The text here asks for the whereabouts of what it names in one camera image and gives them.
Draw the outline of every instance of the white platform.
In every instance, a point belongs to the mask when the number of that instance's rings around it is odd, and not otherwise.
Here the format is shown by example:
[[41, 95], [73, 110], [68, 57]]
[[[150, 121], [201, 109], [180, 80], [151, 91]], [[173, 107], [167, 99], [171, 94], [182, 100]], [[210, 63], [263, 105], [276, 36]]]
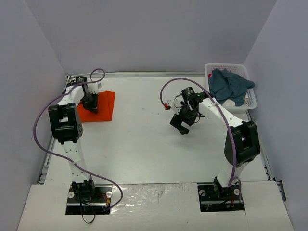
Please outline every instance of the white platform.
[[[110, 215], [65, 215], [67, 185], [33, 185], [18, 231], [292, 231], [277, 185], [243, 182], [246, 211], [201, 213], [196, 184], [123, 185]], [[119, 198], [114, 190], [112, 200]]]
[[[82, 149], [90, 171], [120, 184], [212, 182], [221, 171], [226, 131], [219, 130], [207, 118], [180, 135], [169, 122], [173, 116], [159, 100], [162, 86], [171, 78], [105, 78], [100, 91], [115, 91], [111, 122], [84, 123]], [[191, 78], [205, 85], [205, 77]], [[186, 88], [197, 86], [175, 81], [165, 88], [163, 99], [174, 97]], [[236, 116], [248, 120], [247, 115]], [[65, 155], [56, 142], [54, 152]], [[267, 180], [258, 156], [242, 173], [243, 181]], [[96, 184], [103, 180], [94, 178]], [[45, 184], [70, 184], [71, 172], [66, 160], [52, 157]]]
[[[226, 132], [202, 118], [190, 127], [189, 135], [181, 136], [169, 124], [172, 112], [159, 101], [160, 89], [169, 79], [106, 78], [101, 91], [116, 92], [113, 121], [83, 124], [88, 169], [118, 182], [124, 191], [112, 213], [97, 216], [91, 225], [80, 215], [66, 216], [70, 168], [67, 161], [52, 157], [45, 185], [31, 187], [19, 231], [293, 230], [276, 183], [267, 181], [260, 156], [242, 173], [245, 211], [200, 212], [195, 183], [212, 182], [220, 172]], [[204, 77], [192, 79], [204, 85]], [[165, 101], [188, 86], [193, 85], [171, 83]], [[247, 120], [246, 114], [237, 116]], [[58, 143], [53, 150], [65, 154]], [[94, 182], [106, 183], [96, 178]], [[118, 198], [114, 188], [112, 202]]]

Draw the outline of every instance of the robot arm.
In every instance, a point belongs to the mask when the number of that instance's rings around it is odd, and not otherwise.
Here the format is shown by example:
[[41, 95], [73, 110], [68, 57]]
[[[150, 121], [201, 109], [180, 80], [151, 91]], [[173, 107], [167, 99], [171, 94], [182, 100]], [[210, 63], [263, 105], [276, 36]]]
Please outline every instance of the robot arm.
[[[226, 131], [225, 121], [216, 105], [220, 107], [228, 121], [235, 142], [236, 169], [234, 176], [239, 178], [243, 168], [260, 153], [256, 124], [253, 121], [245, 122], [237, 118], [223, 108], [215, 98], [213, 98], [215, 101], [213, 103], [205, 92], [195, 93], [189, 87], [181, 92], [181, 96], [184, 99], [182, 102], [178, 102], [176, 99], [169, 100], [166, 109], [173, 109], [175, 112], [170, 124], [178, 129], [182, 135], [189, 133], [189, 130], [181, 125], [182, 122], [191, 126], [195, 123], [197, 117], [207, 117], [222, 131]], [[224, 167], [214, 179], [214, 184], [217, 185], [219, 191], [223, 191], [224, 188], [231, 187], [234, 184], [233, 182], [228, 185], [233, 164], [233, 149], [229, 133], [226, 135], [224, 153], [226, 157]]]
[[[70, 91], [76, 84], [87, 82], [86, 77], [76, 77], [67, 86], [65, 91]], [[70, 94], [64, 96], [57, 105], [48, 108], [52, 135], [61, 143], [67, 157], [87, 169], [80, 144], [82, 124], [77, 111], [77, 106], [82, 103], [89, 111], [97, 113], [98, 88], [100, 84], [85, 84], [73, 88]], [[91, 197], [94, 192], [94, 183], [91, 175], [78, 169], [70, 163], [72, 172], [72, 188], [75, 194]]]

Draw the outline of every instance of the white basket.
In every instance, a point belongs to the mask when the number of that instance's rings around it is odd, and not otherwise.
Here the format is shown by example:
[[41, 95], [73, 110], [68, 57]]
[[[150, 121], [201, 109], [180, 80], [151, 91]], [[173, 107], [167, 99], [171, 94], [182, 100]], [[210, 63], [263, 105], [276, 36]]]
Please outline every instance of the white basket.
[[[212, 73], [212, 70], [214, 69], [227, 69], [228, 71], [231, 71], [235, 74], [240, 75], [241, 77], [250, 80], [247, 69], [245, 66], [240, 65], [240, 64], [223, 64], [223, 63], [208, 63], [205, 65], [205, 77], [208, 81], [208, 74]], [[257, 106], [255, 94], [253, 89], [248, 89], [247, 90], [247, 95], [248, 95], [248, 105], [243, 105], [240, 107], [232, 107], [232, 106], [224, 106], [229, 112], [233, 113], [241, 113], [245, 112], [246, 110], [251, 110], [255, 109]]]

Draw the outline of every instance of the teal cloth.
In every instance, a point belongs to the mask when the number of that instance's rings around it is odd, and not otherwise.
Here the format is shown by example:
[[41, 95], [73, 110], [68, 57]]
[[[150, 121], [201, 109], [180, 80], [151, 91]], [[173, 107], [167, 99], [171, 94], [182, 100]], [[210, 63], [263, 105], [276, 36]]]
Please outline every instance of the teal cloth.
[[214, 69], [211, 78], [208, 79], [208, 84], [210, 93], [218, 103], [223, 104], [227, 99], [230, 99], [235, 102], [235, 106], [243, 105], [247, 89], [255, 86], [253, 81], [227, 71], [227, 69]]

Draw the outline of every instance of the red object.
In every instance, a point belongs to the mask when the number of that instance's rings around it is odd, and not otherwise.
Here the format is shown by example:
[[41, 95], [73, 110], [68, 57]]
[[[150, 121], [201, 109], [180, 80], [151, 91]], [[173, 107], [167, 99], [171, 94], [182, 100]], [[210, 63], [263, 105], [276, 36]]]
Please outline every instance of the red object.
[[167, 103], [164, 104], [164, 107], [165, 107], [165, 110], [169, 110], [171, 108]]
[[98, 113], [90, 112], [83, 108], [82, 104], [77, 107], [81, 122], [111, 121], [114, 110], [116, 93], [112, 91], [100, 92], [98, 94]]

